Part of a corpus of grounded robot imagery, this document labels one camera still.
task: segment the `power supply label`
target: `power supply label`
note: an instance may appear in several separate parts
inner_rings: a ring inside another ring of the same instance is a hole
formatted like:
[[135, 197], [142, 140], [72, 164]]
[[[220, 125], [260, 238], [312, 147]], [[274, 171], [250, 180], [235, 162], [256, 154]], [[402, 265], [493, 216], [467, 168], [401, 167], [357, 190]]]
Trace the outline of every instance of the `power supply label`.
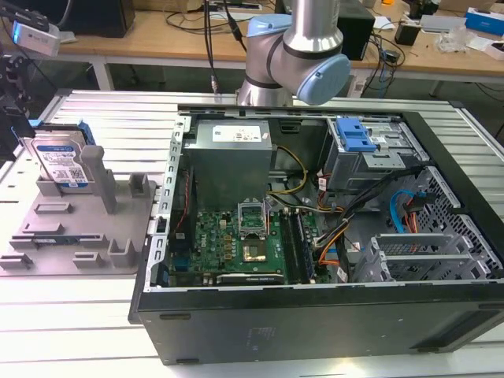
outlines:
[[212, 140], [214, 142], [260, 142], [261, 128], [259, 126], [213, 126]]
[[89, 183], [80, 164], [73, 160], [77, 153], [72, 146], [37, 146], [40, 159], [55, 183], [82, 187]]

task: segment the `aluminum extrusion table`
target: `aluminum extrusion table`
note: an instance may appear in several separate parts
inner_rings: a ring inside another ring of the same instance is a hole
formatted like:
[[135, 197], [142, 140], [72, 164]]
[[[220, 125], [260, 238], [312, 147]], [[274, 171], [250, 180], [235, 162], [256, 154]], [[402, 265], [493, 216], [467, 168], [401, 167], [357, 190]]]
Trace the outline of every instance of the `aluminum extrusion table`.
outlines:
[[[233, 102], [231, 95], [74, 91], [55, 97], [41, 119], [84, 119], [116, 177], [142, 171], [159, 184], [177, 104]], [[419, 112], [504, 218], [504, 150], [465, 109], [448, 102], [349, 98], [327, 105]], [[2, 249], [37, 193], [37, 165], [21, 148], [16, 154], [16, 163], [0, 169]], [[151, 221], [149, 233], [153, 226]], [[143, 327], [128, 323], [134, 282], [133, 276], [0, 280], [0, 375], [504, 376], [504, 325], [452, 354], [165, 367]]]

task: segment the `motherboard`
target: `motherboard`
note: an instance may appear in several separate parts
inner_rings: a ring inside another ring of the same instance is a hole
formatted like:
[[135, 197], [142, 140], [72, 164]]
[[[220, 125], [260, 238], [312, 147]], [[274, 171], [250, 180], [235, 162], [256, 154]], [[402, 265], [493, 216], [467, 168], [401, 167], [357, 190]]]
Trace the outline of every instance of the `motherboard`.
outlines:
[[[240, 235], [243, 228], [267, 235]], [[319, 231], [311, 212], [202, 211], [195, 224], [192, 253], [172, 256], [170, 286], [240, 284], [263, 277], [271, 284], [307, 283], [314, 278], [311, 243]]]

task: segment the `ram slot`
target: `ram slot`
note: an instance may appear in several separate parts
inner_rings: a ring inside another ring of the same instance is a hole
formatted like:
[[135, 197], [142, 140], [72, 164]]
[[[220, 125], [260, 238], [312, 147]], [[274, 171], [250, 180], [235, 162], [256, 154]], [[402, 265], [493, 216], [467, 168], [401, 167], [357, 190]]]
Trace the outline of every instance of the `ram slot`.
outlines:
[[292, 214], [291, 221], [291, 234], [294, 240], [295, 258], [298, 266], [299, 278], [302, 284], [309, 283], [309, 273], [306, 268], [305, 250], [306, 239], [303, 232], [301, 216], [299, 214]]
[[280, 234], [282, 237], [283, 258], [285, 258], [285, 267], [287, 269], [287, 280], [290, 284], [300, 282], [298, 266], [292, 242], [291, 223], [287, 215], [280, 212]]

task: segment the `desk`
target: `desk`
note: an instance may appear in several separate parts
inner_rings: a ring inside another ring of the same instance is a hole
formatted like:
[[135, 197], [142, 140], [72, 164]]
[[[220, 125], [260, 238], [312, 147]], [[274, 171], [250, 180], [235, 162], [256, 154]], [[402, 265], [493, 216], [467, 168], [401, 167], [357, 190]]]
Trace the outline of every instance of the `desk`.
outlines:
[[[394, 6], [382, 6], [377, 2], [375, 11], [398, 21], [409, 9], [404, 2]], [[440, 11], [439, 14], [451, 15]], [[248, 23], [240, 23], [246, 34]], [[202, 21], [184, 23], [183, 26], [202, 26]], [[393, 39], [395, 31], [382, 31], [383, 36]], [[78, 35], [78, 42], [62, 45], [60, 61], [84, 61], [93, 65], [101, 90], [113, 90], [108, 64], [160, 65], [184, 67], [208, 67], [205, 43], [202, 35], [193, 35], [169, 27], [162, 12], [137, 12], [135, 23], [122, 39], [106, 39], [96, 36]], [[421, 32], [412, 47], [404, 46], [406, 61], [395, 73], [396, 77], [423, 80], [465, 81], [479, 83], [504, 83], [504, 64], [479, 51], [465, 54], [442, 54], [434, 47], [435, 35]], [[215, 66], [222, 69], [245, 69], [245, 53], [230, 34], [213, 37]], [[36, 59], [45, 59], [39, 54], [30, 54]], [[363, 61], [352, 62], [349, 97], [361, 97], [366, 80], [378, 64], [378, 53], [370, 46]]]
[[[150, 179], [160, 184], [177, 104], [215, 102], [232, 104], [234, 96], [74, 91], [56, 96], [40, 118], [63, 124], [84, 119], [97, 143], [105, 148], [105, 167], [112, 169], [117, 179], [130, 172], [148, 172]], [[338, 98], [328, 106], [419, 112], [504, 218], [504, 150], [465, 109], [454, 109], [442, 101], [370, 98]], [[0, 252], [37, 192], [38, 167], [21, 149], [17, 154], [15, 163], [0, 169]], [[151, 222], [148, 233], [153, 231]], [[174, 378], [460, 378], [467, 374], [490, 378], [504, 374], [504, 325], [452, 354], [165, 367], [143, 326], [127, 321], [134, 281], [132, 276], [0, 280], [2, 376], [103, 377], [113, 372], [120, 378], [146, 374]]]
[[[409, 11], [409, 6], [401, 1], [396, 1], [394, 6], [383, 6], [380, 2], [376, 2], [373, 10], [390, 18], [393, 22], [397, 22], [404, 12]], [[442, 10], [436, 13], [436, 16], [463, 15], [464, 13]], [[393, 31], [382, 31], [380, 34], [393, 41], [396, 31], [397, 28]], [[498, 39], [496, 35], [478, 31], [472, 32], [489, 39]], [[436, 34], [421, 31], [413, 46], [400, 46], [406, 53], [406, 61], [395, 73], [395, 76], [407, 79], [504, 83], [504, 63], [502, 61], [497, 61], [485, 53], [473, 49], [469, 49], [466, 53], [441, 53], [435, 48], [436, 37]], [[378, 52], [374, 46], [368, 47], [365, 57], [376, 66]]]

